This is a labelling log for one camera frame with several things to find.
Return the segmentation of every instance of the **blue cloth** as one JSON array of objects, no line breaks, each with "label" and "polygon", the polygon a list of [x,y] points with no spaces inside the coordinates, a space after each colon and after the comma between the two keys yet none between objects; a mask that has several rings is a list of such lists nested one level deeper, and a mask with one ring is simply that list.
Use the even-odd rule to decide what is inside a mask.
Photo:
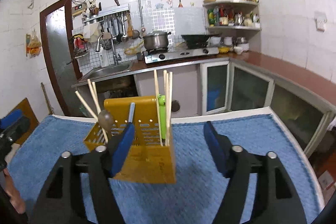
[{"label": "blue cloth", "polygon": [[[204,123],[174,124],[176,184],[141,184],[110,180],[120,211],[131,223],[212,223],[222,201],[228,179],[217,172],[203,136]],[[301,198],[307,222],[319,213],[312,179],[284,132],[270,115],[257,115],[213,122],[219,134],[251,153],[275,151]],[[19,149],[9,170],[27,202],[28,213],[60,154],[87,152],[83,138],[91,123],[47,117]],[[255,195],[256,176],[250,185],[241,223],[249,220]],[[89,180],[82,175],[86,214],[97,222],[89,193]]]}]

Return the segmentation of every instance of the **dish rack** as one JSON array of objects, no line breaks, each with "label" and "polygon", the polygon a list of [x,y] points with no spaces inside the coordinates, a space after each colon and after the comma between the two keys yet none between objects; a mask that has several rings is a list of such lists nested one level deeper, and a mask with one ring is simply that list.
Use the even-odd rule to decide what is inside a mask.
[{"label": "dish rack", "polygon": [[[115,120],[111,133],[122,133],[132,102],[135,103],[135,136],[122,170],[114,178],[139,183],[176,183],[173,137],[167,134],[169,141],[161,146],[155,96],[106,99],[104,108]],[[98,123],[92,127],[84,144],[90,151],[106,144]]]}]

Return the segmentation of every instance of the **glass cabinet door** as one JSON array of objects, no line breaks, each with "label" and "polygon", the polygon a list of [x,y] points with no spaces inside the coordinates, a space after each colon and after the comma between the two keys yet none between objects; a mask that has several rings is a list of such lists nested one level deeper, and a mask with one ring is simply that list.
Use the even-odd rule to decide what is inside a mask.
[{"label": "glass cabinet door", "polygon": [[202,64],[202,115],[226,109],[228,62]]},{"label": "glass cabinet door", "polygon": [[279,85],[275,85],[271,108],[303,150],[315,134],[324,115],[320,110]]},{"label": "glass cabinet door", "polygon": [[267,106],[274,81],[265,75],[234,65],[231,110],[255,109]]}]

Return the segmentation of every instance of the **blue gripper pad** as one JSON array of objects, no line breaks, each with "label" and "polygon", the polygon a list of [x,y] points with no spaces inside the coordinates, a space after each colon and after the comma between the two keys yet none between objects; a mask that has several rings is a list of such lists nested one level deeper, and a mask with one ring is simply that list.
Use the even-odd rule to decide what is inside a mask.
[{"label": "blue gripper pad", "polygon": [[123,167],[125,159],[127,157],[128,151],[131,148],[132,142],[134,140],[134,134],[135,134],[134,124],[129,122],[127,124],[127,127],[120,135],[122,140],[119,141],[119,144],[112,156],[112,168],[110,172],[112,177],[114,177],[117,173],[121,171],[121,168]]},{"label": "blue gripper pad", "polygon": [[224,135],[219,135],[211,122],[204,124],[203,134],[217,171],[224,177],[227,177],[229,172],[227,160],[229,159],[230,149],[232,147],[230,140]]}]

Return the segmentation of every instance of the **wooden board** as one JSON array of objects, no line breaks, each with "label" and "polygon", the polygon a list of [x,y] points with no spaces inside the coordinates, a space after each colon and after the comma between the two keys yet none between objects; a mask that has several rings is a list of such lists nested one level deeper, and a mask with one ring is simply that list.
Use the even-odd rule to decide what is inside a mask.
[{"label": "wooden board", "polygon": [[26,133],[24,133],[21,138],[19,138],[16,143],[22,145],[26,139],[30,136],[30,134],[34,131],[34,129],[39,125],[39,121],[37,120],[35,113],[33,112],[30,103],[27,98],[24,98],[15,108],[13,108],[10,112],[20,109],[24,116],[26,116],[30,121],[30,127]]}]

